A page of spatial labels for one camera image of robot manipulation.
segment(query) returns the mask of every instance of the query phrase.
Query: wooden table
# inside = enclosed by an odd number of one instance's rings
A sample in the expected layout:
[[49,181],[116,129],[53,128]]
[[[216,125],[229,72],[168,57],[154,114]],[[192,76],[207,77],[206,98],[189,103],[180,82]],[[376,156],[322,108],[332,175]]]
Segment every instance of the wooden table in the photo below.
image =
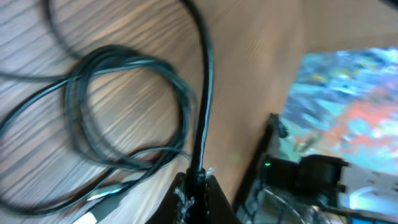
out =
[[[215,49],[215,94],[205,168],[232,200],[271,111],[280,112],[304,51],[299,0],[195,0]],[[126,44],[164,58],[200,97],[203,80],[197,30],[177,0],[55,0],[56,20],[82,52]],[[0,69],[54,75],[75,61],[55,44],[39,0],[0,1]],[[0,116],[45,83],[0,82]],[[125,152],[162,144],[177,127],[171,87],[144,69],[112,73],[90,85],[90,103],[106,133]],[[72,194],[104,167],[93,166],[71,147],[61,91],[31,106],[0,147],[1,197],[19,205]],[[192,141],[185,146],[191,150]],[[139,185],[103,223],[144,223],[188,162],[179,158]],[[130,174],[118,173],[113,181]],[[0,210],[1,223],[71,223],[85,208],[23,219]]]

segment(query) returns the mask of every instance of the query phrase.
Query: colorful picture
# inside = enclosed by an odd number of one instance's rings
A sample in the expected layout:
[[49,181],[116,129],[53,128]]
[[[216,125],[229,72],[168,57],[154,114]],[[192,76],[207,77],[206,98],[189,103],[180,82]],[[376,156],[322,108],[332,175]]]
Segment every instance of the colorful picture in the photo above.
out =
[[282,122],[281,158],[323,154],[398,175],[398,47],[307,54]]

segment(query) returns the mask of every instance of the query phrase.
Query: cord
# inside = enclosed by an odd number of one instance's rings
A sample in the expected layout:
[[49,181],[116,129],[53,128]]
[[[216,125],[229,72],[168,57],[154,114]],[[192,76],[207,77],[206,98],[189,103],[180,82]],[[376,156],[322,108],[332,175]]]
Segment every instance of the cord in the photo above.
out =
[[[200,12],[191,0],[180,0],[194,18],[200,34],[201,47],[203,52],[204,81],[201,98],[201,106],[197,121],[196,138],[193,148],[191,167],[195,170],[201,169],[203,164],[203,153],[205,148],[208,120],[210,115],[211,97],[213,91],[213,51],[210,35],[201,18]],[[64,37],[60,34],[54,23],[52,2],[43,0],[45,21],[57,41],[58,45],[71,57],[78,60],[70,72],[64,75],[52,77],[32,77],[13,73],[0,72],[0,78],[20,80],[25,82],[52,82],[45,88],[32,94],[0,122],[0,139],[4,137],[15,119],[30,105],[41,97],[65,87],[64,107],[67,118],[67,128],[72,139],[73,147],[85,159],[99,166],[106,166],[109,169],[98,177],[92,184],[78,192],[69,199],[48,207],[19,207],[13,205],[3,198],[0,198],[0,206],[6,208],[16,215],[39,216],[50,215],[60,212],[83,201],[98,189],[104,181],[115,171],[122,169],[132,172],[143,172],[144,174],[136,179],[122,184],[118,193],[124,195],[137,184],[152,177],[159,169],[170,164],[179,154],[187,139],[190,116],[192,113],[191,101],[194,94],[189,86],[177,75],[177,72],[164,60],[144,55],[137,50],[122,45],[107,45],[100,47],[87,55],[82,55],[73,47],[69,46]],[[164,146],[149,147],[134,151],[128,155],[121,153],[114,147],[100,132],[95,123],[92,112],[88,105],[88,85],[94,76],[104,75],[111,72],[120,72],[138,67],[146,67],[161,74],[173,87],[179,105],[179,126],[171,140]],[[136,156],[142,153],[159,151],[155,159],[143,161]],[[109,157],[109,153],[118,159]]]

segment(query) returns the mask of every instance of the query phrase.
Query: brown surface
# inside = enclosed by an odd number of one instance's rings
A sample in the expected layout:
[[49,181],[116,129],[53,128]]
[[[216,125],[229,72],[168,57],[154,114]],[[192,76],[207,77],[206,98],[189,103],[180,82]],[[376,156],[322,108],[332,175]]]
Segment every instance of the brown surface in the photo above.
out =
[[309,52],[398,45],[398,11],[381,0],[302,0]]
[[[171,62],[201,90],[197,32],[177,0],[56,0],[57,21],[76,48],[127,44]],[[304,51],[298,0],[201,0],[215,48],[215,96],[205,168],[213,167],[231,200],[270,111],[280,111]],[[0,69],[52,75],[70,68],[45,27],[38,0],[0,1]],[[44,83],[0,82],[0,115]],[[176,127],[170,87],[145,70],[102,76],[91,104],[107,136],[126,152],[165,142]],[[0,148],[2,197],[32,205],[69,194],[103,167],[73,152],[61,114],[60,91],[41,99],[13,124]],[[143,223],[154,211],[183,158],[136,187],[103,223]],[[23,220],[0,211],[1,223],[70,223],[83,209]]]

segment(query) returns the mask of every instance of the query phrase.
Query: cable connector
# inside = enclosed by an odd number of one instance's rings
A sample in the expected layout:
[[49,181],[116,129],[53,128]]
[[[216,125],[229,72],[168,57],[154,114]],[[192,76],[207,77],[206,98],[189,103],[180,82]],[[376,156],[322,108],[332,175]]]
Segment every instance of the cable connector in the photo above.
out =
[[73,222],[73,224],[96,224],[107,217],[119,206],[121,200],[127,195],[127,192],[107,196],[102,201],[92,206],[82,217]]

